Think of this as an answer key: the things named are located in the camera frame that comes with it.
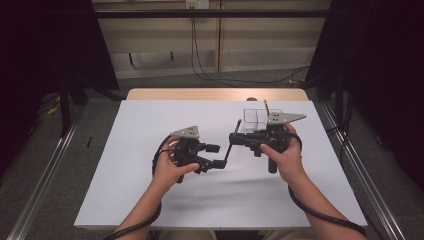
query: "person's left hand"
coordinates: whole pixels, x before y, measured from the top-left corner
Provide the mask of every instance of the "person's left hand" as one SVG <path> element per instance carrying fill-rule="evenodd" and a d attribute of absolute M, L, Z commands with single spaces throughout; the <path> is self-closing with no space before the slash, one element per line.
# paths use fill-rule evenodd
<path fill-rule="evenodd" d="M 163 145 L 151 183 L 165 192 L 178 181 L 180 176 L 193 172 L 200 167 L 198 163 L 191 163 L 182 167 L 177 167 L 173 163 L 172 150 L 174 149 L 174 144 L 178 142 L 178 139 L 178 137 L 170 137 Z"/>

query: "white paper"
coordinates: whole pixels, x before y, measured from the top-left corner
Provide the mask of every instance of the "white paper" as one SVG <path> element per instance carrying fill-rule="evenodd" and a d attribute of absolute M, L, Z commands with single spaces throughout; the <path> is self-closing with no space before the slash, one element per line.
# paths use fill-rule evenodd
<path fill-rule="evenodd" d="M 350 185 L 310 101 L 268 102 L 270 109 L 306 114 L 293 122 L 302 139 L 303 165 L 318 188 L 350 221 L 366 225 Z M 75 226 L 115 227 L 131 211 L 152 178 L 152 159 L 171 132 L 196 125 L 200 142 L 221 146 L 219 153 L 200 152 L 222 160 L 244 109 L 263 109 L 262 102 L 135 101 L 121 103 L 103 155 Z M 242 123 L 241 129 L 248 128 Z M 268 173 L 265 155 L 233 146 L 225 169 L 187 174 L 162 200 L 162 213 L 152 224 L 177 229 L 278 229 L 310 226 L 290 199 L 278 173 Z"/>

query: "forearm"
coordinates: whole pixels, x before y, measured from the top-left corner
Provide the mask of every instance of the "forearm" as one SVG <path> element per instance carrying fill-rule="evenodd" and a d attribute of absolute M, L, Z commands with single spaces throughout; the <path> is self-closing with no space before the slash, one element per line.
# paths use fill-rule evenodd
<path fill-rule="evenodd" d="M 165 193 L 166 190 L 151 184 L 144 192 L 143 196 L 139 199 L 137 204 L 134 206 L 134 208 L 131 210 L 131 212 L 128 214 L 128 216 L 118 226 L 115 232 L 144 222 L 152 217 L 155 214 Z M 149 230 L 150 226 L 146 226 L 134 232 L 128 233 L 119 239 L 146 239 Z"/>
<path fill-rule="evenodd" d="M 299 201 L 307 207 L 331 217 L 348 220 L 327 200 L 308 177 L 300 178 L 296 182 L 289 183 L 289 185 Z M 353 229 L 330 223 L 308 213 L 306 213 L 306 216 L 318 239 L 340 239 L 340 236 L 343 236 L 343 239 L 346 240 L 366 239 L 362 234 Z"/>

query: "electrical outlet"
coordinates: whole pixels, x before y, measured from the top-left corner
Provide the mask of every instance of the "electrical outlet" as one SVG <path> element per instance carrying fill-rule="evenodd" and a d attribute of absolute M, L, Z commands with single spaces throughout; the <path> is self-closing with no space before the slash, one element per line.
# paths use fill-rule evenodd
<path fill-rule="evenodd" d="M 186 0 L 186 9 L 197 9 L 197 0 Z"/>
<path fill-rule="evenodd" d="M 198 0 L 197 9 L 209 9 L 209 0 Z"/>

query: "table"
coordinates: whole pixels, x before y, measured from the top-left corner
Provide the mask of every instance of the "table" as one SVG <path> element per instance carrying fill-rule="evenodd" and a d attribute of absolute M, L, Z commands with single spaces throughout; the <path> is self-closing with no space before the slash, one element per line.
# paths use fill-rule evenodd
<path fill-rule="evenodd" d="M 138 156 L 147 156 L 147 159 L 148 156 L 153 157 L 156 145 L 165 137 L 161 136 L 161 129 L 155 127 L 158 123 L 164 123 L 160 125 L 161 128 L 178 130 L 176 127 L 179 124 L 201 119 L 200 141 L 218 142 L 224 149 L 218 157 L 203 157 L 223 159 L 228 146 L 225 142 L 228 142 L 228 133 L 234 130 L 234 117 L 239 115 L 240 108 L 263 108 L 260 101 L 245 101 L 248 97 L 258 100 L 266 98 L 271 109 L 284 108 L 286 112 L 302 110 L 307 113 L 306 119 L 294 123 L 303 137 L 305 170 L 342 213 L 351 221 L 366 225 L 316 110 L 312 102 L 305 101 L 307 97 L 303 90 L 217 88 L 132 90 L 128 100 L 121 104 L 75 226 L 86 229 L 114 228 L 131 210 L 151 178 L 151 160 L 145 162 Z M 294 101 L 276 101 L 281 99 Z M 216 112 L 219 114 L 213 115 L 216 117 L 203 116 L 205 112 L 216 111 L 212 109 L 219 109 Z M 169 116 L 181 119 L 169 120 Z M 278 174 L 272 175 L 266 171 L 267 159 L 261 161 L 254 158 L 249 149 L 233 147 L 228 161 L 224 170 L 210 170 L 201 175 L 188 174 L 182 184 L 174 186 L 164 197 L 162 214 L 152 227 L 241 230 L 309 226 L 304 213 L 290 200 L 287 185 Z"/>

